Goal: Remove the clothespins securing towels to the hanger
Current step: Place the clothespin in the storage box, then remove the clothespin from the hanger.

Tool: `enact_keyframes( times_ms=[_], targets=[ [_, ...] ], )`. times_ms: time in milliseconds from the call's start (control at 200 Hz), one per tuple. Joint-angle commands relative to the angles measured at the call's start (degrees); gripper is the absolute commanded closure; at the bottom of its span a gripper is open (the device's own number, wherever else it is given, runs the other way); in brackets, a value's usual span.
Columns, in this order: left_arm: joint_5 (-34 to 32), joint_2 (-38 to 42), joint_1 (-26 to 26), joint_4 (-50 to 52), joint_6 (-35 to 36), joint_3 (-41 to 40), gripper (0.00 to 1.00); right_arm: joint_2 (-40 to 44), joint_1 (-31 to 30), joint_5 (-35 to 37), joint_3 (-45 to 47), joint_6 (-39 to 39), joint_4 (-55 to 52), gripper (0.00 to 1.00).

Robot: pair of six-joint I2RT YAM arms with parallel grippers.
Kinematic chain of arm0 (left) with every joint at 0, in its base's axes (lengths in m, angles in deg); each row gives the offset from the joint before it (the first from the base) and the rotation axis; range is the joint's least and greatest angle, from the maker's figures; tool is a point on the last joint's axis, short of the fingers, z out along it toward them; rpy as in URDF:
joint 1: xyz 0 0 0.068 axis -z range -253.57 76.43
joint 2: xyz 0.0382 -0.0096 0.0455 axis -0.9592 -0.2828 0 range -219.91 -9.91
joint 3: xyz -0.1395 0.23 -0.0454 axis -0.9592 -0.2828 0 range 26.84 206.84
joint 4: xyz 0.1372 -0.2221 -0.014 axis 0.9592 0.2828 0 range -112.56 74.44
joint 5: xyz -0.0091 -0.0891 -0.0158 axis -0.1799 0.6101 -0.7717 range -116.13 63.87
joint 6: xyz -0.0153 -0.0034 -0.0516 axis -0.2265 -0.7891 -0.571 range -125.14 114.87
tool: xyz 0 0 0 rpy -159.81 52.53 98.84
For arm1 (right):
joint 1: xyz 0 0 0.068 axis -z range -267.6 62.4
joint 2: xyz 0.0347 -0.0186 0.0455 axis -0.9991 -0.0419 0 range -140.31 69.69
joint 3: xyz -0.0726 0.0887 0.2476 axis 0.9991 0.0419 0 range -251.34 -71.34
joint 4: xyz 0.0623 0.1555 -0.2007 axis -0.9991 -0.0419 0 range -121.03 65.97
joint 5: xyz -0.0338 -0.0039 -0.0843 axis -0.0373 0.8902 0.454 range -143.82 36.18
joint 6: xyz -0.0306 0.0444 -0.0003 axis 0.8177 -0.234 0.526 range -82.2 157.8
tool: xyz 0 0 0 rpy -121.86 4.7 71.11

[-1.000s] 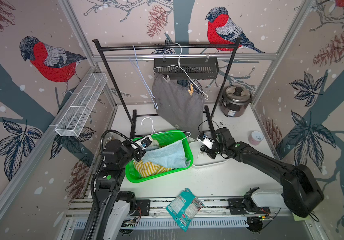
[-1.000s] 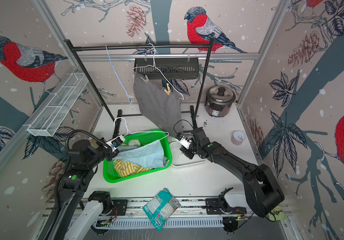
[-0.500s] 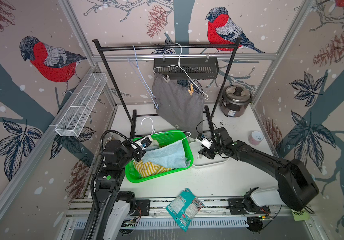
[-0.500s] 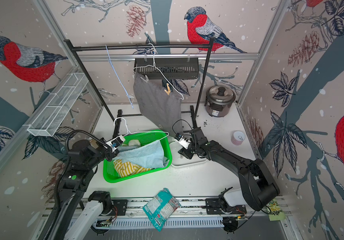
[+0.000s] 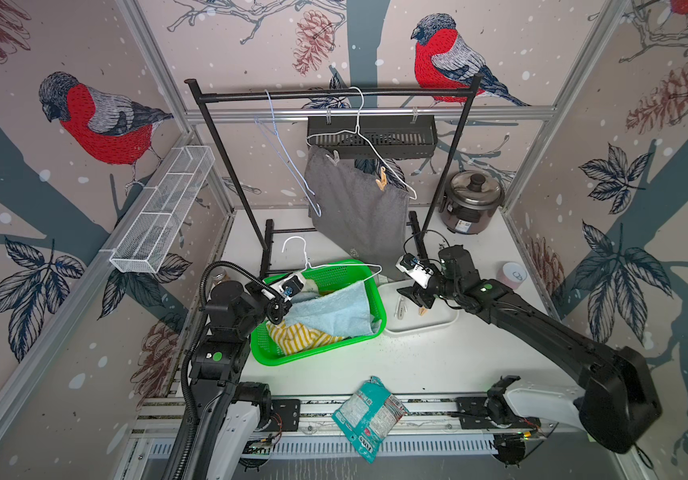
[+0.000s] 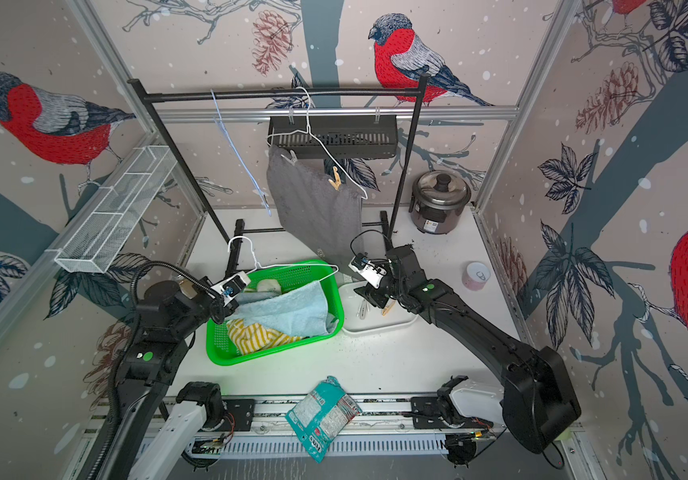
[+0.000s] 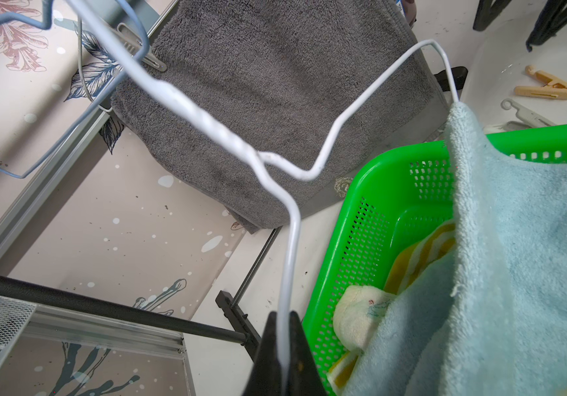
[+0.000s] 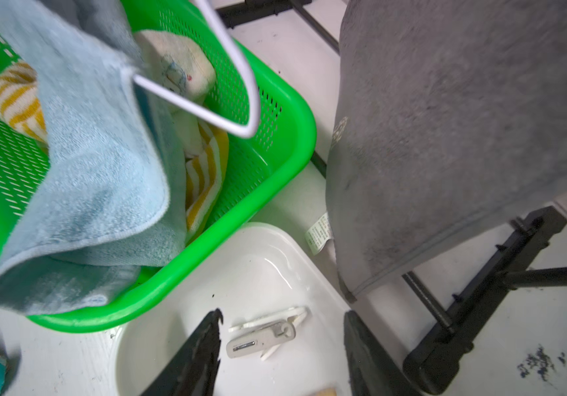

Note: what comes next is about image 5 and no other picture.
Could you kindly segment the white wire hanger front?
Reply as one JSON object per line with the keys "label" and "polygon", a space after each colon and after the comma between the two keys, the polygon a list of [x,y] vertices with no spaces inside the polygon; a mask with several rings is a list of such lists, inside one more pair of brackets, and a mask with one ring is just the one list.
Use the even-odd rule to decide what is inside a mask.
{"label": "white wire hanger front", "polygon": [[340,262],[327,262],[327,263],[321,263],[321,264],[313,264],[312,263],[312,258],[308,253],[308,242],[307,239],[303,236],[300,235],[293,235],[290,236],[289,238],[285,239],[282,247],[281,247],[281,252],[285,253],[286,250],[288,249],[288,244],[293,241],[299,241],[302,243],[302,254],[303,254],[303,268],[301,269],[301,272],[306,272],[306,271],[311,271],[311,270],[320,270],[320,269],[328,269],[328,268],[350,268],[350,267],[357,267],[357,268],[365,268],[367,267],[370,271],[370,273],[362,279],[362,282],[367,282],[372,279],[375,279],[379,275],[382,274],[384,268],[381,264],[375,264],[375,263],[364,263],[360,261],[355,261],[354,263],[350,263],[348,261],[340,261]]}

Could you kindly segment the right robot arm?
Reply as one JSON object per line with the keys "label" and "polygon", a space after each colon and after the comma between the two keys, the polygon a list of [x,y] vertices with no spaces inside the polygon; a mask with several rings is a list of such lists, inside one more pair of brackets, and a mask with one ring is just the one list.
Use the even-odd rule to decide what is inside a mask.
{"label": "right robot arm", "polygon": [[606,449],[628,452],[661,417],[662,405],[640,353],[591,340],[543,314],[506,284],[482,278],[463,246],[442,249],[438,266],[405,253],[396,267],[414,280],[399,293],[417,306],[430,309],[437,299],[452,300],[561,368],[584,391],[574,401],[580,426]]}

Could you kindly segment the light blue wire hanger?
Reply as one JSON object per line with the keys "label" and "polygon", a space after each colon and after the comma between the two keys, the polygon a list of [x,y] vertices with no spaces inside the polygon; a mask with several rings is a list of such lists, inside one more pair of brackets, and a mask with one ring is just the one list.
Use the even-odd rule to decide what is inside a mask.
{"label": "light blue wire hanger", "polygon": [[286,148],[279,133],[272,96],[268,90],[265,91],[265,94],[270,108],[271,126],[267,126],[265,122],[262,122],[257,118],[254,119],[254,123],[262,133],[267,144],[272,147],[276,155],[286,165],[286,168],[289,170],[291,176],[298,184],[301,193],[307,200],[308,206],[311,207],[314,214],[320,218],[322,216],[322,209],[316,200],[316,193],[310,188],[306,178],[294,163],[294,160]]}

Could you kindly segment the yellow striped towel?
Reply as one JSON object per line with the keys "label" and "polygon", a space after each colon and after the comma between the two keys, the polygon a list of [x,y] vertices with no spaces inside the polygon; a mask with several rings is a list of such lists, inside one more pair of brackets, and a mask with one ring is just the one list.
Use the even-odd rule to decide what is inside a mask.
{"label": "yellow striped towel", "polygon": [[320,330],[309,328],[298,323],[287,325],[285,322],[267,325],[270,338],[278,345],[285,356],[314,350],[346,340],[346,337],[336,337]]}

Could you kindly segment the light blue towel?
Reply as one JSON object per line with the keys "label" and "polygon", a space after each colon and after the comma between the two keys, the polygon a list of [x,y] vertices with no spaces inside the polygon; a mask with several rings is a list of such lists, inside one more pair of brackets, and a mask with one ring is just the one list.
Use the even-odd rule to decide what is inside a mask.
{"label": "light blue towel", "polygon": [[291,302],[290,311],[284,318],[288,326],[300,324],[333,337],[344,338],[370,336],[380,326],[380,321],[371,313],[363,281],[326,295],[317,291],[303,291]]}

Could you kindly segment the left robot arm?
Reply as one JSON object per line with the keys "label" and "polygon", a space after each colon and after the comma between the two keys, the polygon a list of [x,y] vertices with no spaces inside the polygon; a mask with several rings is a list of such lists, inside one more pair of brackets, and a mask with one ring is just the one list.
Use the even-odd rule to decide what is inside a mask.
{"label": "left robot arm", "polygon": [[291,301],[268,286],[229,280],[203,293],[204,322],[181,369],[185,415],[163,477],[230,479],[258,428],[270,422],[265,383],[243,382],[251,334],[282,320]]}

